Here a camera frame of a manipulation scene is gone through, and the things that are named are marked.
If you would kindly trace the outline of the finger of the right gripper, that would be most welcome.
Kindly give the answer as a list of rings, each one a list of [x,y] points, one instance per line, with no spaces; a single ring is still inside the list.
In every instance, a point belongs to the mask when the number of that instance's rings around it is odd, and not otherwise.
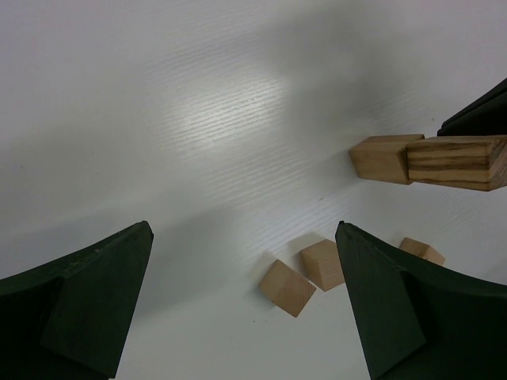
[[[506,135],[506,82],[504,79],[479,99],[442,123],[437,136]]]

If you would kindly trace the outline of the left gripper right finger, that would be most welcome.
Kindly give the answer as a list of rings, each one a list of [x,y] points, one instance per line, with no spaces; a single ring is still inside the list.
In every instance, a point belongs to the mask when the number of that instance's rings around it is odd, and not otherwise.
[[[372,379],[504,379],[506,287],[344,221],[335,234]]]

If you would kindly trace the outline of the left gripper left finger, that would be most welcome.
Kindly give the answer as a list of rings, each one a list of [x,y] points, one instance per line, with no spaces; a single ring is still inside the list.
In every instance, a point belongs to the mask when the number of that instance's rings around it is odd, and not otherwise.
[[[1,377],[115,378],[153,240],[137,222],[2,279]]]

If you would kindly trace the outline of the long dark wood block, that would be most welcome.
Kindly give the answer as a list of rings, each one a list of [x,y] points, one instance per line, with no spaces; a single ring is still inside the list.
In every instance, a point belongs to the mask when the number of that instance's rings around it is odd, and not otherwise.
[[[423,134],[371,136],[352,147],[349,157],[361,179],[408,185],[407,145],[424,138]]]

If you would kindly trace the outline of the light wood cube with letter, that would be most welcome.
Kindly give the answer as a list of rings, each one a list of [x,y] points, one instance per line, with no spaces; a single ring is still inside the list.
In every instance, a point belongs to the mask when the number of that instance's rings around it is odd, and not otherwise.
[[[306,277],[322,291],[342,285],[345,277],[335,241],[319,241],[300,251]]]

